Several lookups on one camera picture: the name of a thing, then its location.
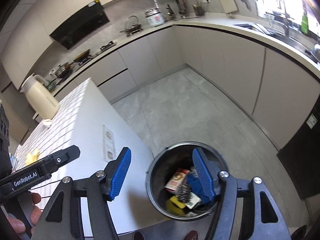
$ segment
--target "black trash can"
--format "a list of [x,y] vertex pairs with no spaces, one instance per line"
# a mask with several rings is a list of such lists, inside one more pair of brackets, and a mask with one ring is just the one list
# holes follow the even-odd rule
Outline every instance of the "black trash can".
[[147,175],[148,196],[155,208],[165,216],[179,221],[194,221],[214,212],[216,203],[211,201],[194,209],[183,210],[169,207],[169,193],[164,186],[175,174],[178,168],[190,169],[194,166],[192,151],[201,147],[210,161],[214,161],[222,171],[229,171],[223,157],[209,145],[200,142],[181,142],[164,149],[151,164]]

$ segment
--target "blue gripper pad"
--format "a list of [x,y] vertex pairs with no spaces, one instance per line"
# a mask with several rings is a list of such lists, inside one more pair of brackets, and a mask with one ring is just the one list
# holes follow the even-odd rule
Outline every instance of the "blue gripper pad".
[[131,150],[128,147],[124,147],[118,158],[109,162],[106,166],[105,172],[110,183],[110,191],[108,194],[110,201],[114,200],[115,197],[119,195],[130,163]]
[[221,170],[214,162],[207,159],[200,147],[192,151],[192,161],[204,193],[210,200],[213,200],[215,195],[220,193],[218,173]]

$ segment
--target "human hand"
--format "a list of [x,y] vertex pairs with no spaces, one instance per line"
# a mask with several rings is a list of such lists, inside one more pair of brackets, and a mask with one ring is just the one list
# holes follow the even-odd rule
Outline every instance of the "human hand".
[[[38,204],[41,201],[41,196],[38,193],[32,193],[32,202],[33,204]],[[42,211],[37,206],[33,206],[33,211],[31,213],[30,220],[31,222],[36,225],[38,220],[41,216]],[[14,219],[11,217],[7,217],[9,223],[11,224],[12,228],[17,234],[24,233],[26,231],[26,226],[24,223],[19,219]]]

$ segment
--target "hanging cutting board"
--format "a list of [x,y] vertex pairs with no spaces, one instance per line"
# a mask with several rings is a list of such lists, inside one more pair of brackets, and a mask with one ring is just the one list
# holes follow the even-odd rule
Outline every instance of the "hanging cutting board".
[[219,0],[225,13],[238,12],[238,6],[235,0]]

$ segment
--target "gray floor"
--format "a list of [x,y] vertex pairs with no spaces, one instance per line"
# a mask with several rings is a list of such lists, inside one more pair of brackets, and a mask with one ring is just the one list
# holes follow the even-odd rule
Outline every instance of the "gray floor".
[[[309,224],[306,204],[276,157],[277,150],[260,128],[225,94],[202,76],[185,68],[113,104],[154,157],[164,147],[199,141],[216,148],[233,176],[259,176],[276,200],[288,227]],[[237,239],[241,201],[237,203],[232,239]],[[210,217],[193,222],[173,220],[145,228],[146,240],[180,240],[192,229],[204,239]]]

